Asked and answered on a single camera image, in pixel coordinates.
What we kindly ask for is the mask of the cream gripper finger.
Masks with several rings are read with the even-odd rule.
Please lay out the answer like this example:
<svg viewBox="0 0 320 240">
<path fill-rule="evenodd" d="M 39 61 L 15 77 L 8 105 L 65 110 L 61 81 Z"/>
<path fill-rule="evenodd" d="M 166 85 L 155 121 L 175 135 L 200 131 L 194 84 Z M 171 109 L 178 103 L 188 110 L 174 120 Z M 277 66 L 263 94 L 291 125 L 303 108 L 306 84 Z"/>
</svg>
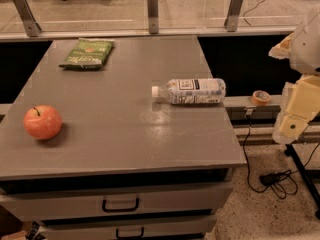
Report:
<svg viewBox="0 0 320 240">
<path fill-rule="evenodd" d="M 295 83 L 286 82 L 282 90 L 273 140 L 279 144 L 291 144 L 307 129 L 319 112 L 319 76 L 302 75 Z"/>
<path fill-rule="evenodd" d="M 293 33 L 287 35 L 280 43 L 270 49 L 268 55 L 276 59 L 288 59 L 291 53 L 293 36 Z"/>
</svg>

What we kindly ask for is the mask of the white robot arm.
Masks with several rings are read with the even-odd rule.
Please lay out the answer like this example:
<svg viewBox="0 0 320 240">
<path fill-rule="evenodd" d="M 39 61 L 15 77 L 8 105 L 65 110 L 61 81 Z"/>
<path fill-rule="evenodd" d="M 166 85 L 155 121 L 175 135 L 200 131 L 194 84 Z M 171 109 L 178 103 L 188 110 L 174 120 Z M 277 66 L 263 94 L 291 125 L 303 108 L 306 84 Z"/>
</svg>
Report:
<svg viewBox="0 0 320 240">
<path fill-rule="evenodd" d="M 312 7 L 293 33 L 269 51 L 276 59 L 288 59 L 301 77 L 286 82 L 282 91 L 273 139 L 291 144 L 320 112 L 320 5 Z"/>
</svg>

